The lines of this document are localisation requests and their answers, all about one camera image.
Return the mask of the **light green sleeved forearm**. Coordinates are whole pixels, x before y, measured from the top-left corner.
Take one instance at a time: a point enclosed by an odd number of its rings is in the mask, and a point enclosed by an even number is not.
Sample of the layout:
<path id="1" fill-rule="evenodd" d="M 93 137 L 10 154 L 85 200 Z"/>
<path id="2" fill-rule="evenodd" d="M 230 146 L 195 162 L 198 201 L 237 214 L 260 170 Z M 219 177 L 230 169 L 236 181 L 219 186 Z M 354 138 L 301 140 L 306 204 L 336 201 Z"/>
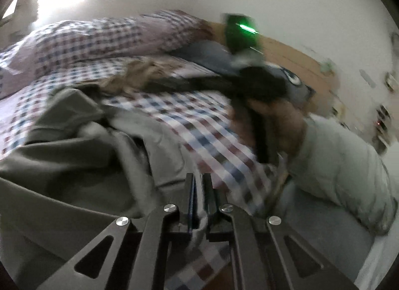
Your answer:
<path id="1" fill-rule="evenodd" d="M 398 164 L 338 123 L 312 115 L 288 171 L 303 191 L 339 205 L 375 235 L 398 211 Z"/>

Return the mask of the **person's right hand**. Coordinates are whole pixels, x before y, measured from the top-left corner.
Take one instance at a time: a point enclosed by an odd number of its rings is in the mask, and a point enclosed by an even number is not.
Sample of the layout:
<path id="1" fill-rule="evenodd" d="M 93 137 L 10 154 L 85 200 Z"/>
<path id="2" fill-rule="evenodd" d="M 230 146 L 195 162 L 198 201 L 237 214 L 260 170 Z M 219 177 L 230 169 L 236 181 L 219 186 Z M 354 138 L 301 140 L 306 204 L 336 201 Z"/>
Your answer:
<path id="1" fill-rule="evenodd" d="M 286 99 L 278 99 L 272 103 L 250 99 L 248 104 L 271 123 L 277 151 L 287 155 L 288 161 L 294 158 L 302 147 L 306 134 L 307 125 L 302 111 Z M 250 120 L 246 115 L 237 114 L 230 106 L 228 117 L 230 127 L 240 143 L 254 149 L 256 143 L 252 136 Z"/>

